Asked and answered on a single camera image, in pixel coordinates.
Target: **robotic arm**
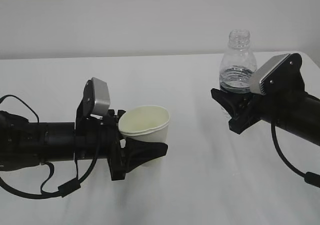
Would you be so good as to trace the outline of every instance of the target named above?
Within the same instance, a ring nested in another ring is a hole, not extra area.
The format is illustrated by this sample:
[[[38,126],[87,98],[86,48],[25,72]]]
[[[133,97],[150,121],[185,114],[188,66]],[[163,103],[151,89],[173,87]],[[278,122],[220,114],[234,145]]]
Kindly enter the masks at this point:
[[[168,145],[161,142],[143,142],[124,139],[118,130],[118,121],[124,110],[109,109],[110,97],[107,83],[93,77],[88,80],[83,98],[76,111],[74,122],[39,122],[38,115],[20,98],[37,117],[37,122],[6,111],[0,111],[0,171],[14,171],[40,164],[48,165],[50,175],[41,185],[41,194],[18,191],[0,178],[0,187],[27,199],[65,197],[81,187],[81,183],[93,170],[97,159],[107,159],[111,180],[124,180],[126,173],[150,160],[165,156]],[[92,159],[90,167],[82,177],[78,175],[78,160]],[[44,184],[52,177],[56,161],[74,161],[77,175],[58,187],[56,192],[43,191]]]
[[[320,146],[320,100],[305,91],[301,66],[298,53],[277,55],[252,75],[249,93],[213,88],[211,95],[230,114],[229,129],[237,134],[260,120],[270,123],[283,162],[306,183],[320,187],[320,175],[295,168],[282,153],[276,136],[277,126]]]

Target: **white wall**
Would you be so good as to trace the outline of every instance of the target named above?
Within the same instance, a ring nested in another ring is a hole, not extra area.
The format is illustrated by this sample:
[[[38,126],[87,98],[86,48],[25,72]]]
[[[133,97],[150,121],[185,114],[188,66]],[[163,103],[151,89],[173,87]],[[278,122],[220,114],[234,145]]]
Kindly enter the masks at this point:
[[[214,53],[233,28],[257,51],[320,62],[320,0],[0,0],[0,58]]]

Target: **bottle neck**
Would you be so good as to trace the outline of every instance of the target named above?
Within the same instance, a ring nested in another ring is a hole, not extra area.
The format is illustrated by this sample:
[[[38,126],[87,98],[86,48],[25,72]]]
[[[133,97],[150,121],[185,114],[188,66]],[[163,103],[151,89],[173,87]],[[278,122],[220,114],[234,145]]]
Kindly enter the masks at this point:
[[[235,29],[229,34],[228,47],[234,50],[248,50],[250,48],[250,32],[245,29]]]

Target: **cup rim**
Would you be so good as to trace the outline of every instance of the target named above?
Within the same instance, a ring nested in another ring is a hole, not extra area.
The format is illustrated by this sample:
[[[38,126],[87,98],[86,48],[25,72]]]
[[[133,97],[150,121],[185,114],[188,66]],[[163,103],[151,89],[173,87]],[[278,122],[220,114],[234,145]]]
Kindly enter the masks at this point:
[[[133,108],[132,110],[130,111],[133,111],[135,109],[139,109],[139,108],[144,108],[144,107],[158,107],[158,108],[161,108],[161,109],[164,109],[167,114],[168,114],[168,119],[165,123],[159,125],[159,126],[155,126],[155,127],[152,127],[152,128],[148,128],[148,129],[144,129],[144,130],[139,130],[139,131],[134,131],[134,132],[130,132],[130,131],[121,131],[120,130],[120,121],[123,117],[126,116],[127,112],[125,114],[122,115],[122,117],[120,118],[119,122],[118,122],[118,128],[119,128],[119,131],[124,134],[124,135],[127,135],[127,136],[140,136],[140,135],[147,135],[147,134],[151,134],[153,132],[156,132],[156,131],[159,131],[163,128],[165,128],[168,124],[169,124],[169,121],[171,119],[171,115],[170,115],[170,112],[163,106],[158,106],[158,105],[142,105],[142,106],[137,106],[135,108]]]

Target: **cable connector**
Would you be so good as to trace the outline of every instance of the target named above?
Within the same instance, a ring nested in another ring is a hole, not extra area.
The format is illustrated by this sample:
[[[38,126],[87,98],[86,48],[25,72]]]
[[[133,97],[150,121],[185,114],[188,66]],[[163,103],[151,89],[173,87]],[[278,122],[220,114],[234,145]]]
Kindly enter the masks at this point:
[[[58,186],[59,193],[62,198],[73,193],[74,191],[81,188],[79,180],[75,177],[74,179],[67,181],[66,183]]]

